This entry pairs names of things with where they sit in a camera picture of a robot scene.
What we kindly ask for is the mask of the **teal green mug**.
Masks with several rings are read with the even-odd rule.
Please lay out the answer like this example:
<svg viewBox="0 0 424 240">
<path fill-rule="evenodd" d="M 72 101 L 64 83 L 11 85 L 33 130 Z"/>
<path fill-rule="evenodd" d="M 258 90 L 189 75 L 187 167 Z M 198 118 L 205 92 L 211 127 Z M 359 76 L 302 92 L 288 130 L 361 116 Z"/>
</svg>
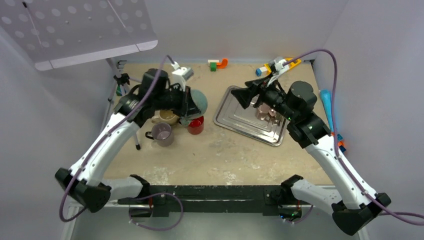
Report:
<svg viewBox="0 0 424 240">
<path fill-rule="evenodd" d="M 198 117 L 203 116 L 208 109 L 207 97 L 205 96 L 205 94 L 202 91 L 200 91 L 198 89 L 192 89 L 191 90 L 191 97 L 192 97 L 194 104 L 199 109 L 199 113 L 197 113 L 193 117 L 198 118 Z"/>
</svg>

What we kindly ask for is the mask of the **beige mug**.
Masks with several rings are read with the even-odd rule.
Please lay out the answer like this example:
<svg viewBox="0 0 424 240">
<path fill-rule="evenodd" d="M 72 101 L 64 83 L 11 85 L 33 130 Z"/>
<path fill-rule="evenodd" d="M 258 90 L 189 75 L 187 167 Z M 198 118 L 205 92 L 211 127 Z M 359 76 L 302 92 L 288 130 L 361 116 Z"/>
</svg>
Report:
<svg viewBox="0 0 424 240">
<path fill-rule="evenodd" d="M 160 110 L 156 115 L 151 118 L 151 122 L 167 123 L 170 126 L 174 126 L 179 123 L 180 117 L 174 114 L 171 110 Z"/>
</svg>

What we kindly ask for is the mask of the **pink mug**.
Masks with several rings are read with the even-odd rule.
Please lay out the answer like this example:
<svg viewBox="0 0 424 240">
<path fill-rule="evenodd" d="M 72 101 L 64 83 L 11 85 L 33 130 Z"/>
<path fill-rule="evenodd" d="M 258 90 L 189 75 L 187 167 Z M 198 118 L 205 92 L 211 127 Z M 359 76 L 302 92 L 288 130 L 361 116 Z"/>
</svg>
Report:
<svg viewBox="0 0 424 240">
<path fill-rule="evenodd" d="M 255 116 L 261 121 L 275 122 L 277 112 L 267 104 L 262 103 L 258 108 L 256 108 Z"/>
</svg>

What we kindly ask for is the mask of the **red mug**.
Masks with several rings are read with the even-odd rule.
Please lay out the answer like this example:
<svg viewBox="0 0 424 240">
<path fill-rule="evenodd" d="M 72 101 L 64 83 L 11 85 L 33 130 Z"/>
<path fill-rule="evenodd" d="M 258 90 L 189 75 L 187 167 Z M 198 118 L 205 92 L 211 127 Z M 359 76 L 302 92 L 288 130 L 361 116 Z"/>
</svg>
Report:
<svg viewBox="0 0 424 240">
<path fill-rule="evenodd" d="M 193 119 L 188 127 L 187 131 L 191 135 L 199 135 L 204 130 L 204 116 L 200 116 L 198 118 Z"/>
</svg>

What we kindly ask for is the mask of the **mauve purple mug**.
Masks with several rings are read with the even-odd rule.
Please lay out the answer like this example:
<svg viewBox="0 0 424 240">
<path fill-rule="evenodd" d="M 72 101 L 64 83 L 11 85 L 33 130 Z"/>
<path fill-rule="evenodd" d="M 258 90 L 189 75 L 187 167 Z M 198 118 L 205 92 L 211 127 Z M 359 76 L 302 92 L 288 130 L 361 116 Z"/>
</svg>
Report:
<svg viewBox="0 0 424 240">
<path fill-rule="evenodd" d="M 144 136 L 164 148 L 172 145 L 175 139 L 172 127 L 165 122 L 156 123 L 151 131 L 145 132 Z"/>
</svg>

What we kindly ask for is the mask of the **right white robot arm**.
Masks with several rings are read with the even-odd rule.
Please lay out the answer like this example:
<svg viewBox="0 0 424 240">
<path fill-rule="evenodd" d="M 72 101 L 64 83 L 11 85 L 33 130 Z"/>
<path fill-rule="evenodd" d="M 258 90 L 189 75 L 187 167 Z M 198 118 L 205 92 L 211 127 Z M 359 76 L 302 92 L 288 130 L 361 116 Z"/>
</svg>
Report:
<svg viewBox="0 0 424 240">
<path fill-rule="evenodd" d="M 289 135 L 319 163 L 335 186 L 330 191 L 293 175 L 281 183 L 281 202 L 307 202 L 329 214 L 349 236 L 391 203 L 390 197 L 367 184 L 339 151 L 329 127 L 314 113 L 317 96 L 309 83 L 295 81 L 284 91 L 277 83 L 257 79 L 247 81 L 244 88 L 233 89 L 231 94 L 244 109 L 266 104 L 288 120 Z"/>
</svg>

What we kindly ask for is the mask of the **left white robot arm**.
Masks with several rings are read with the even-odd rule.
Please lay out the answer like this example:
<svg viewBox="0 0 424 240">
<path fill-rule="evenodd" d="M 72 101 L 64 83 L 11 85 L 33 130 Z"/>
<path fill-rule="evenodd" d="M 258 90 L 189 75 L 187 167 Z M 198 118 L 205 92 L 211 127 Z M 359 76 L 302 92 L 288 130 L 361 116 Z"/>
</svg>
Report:
<svg viewBox="0 0 424 240">
<path fill-rule="evenodd" d="M 197 118 L 207 109 L 203 93 L 187 85 L 194 71 L 190 67 L 175 69 L 169 80 L 166 71 L 150 68 L 140 84 L 130 89 L 116 104 L 108 123 L 89 150 L 70 168 L 59 168 L 55 179 L 66 195 L 85 210 L 96 213 L 112 200 L 130 198 L 138 205 L 146 203 L 148 182 L 138 175 L 107 180 L 109 165 L 137 131 L 157 111 L 171 110 L 179 117 Z"/>
</svg>

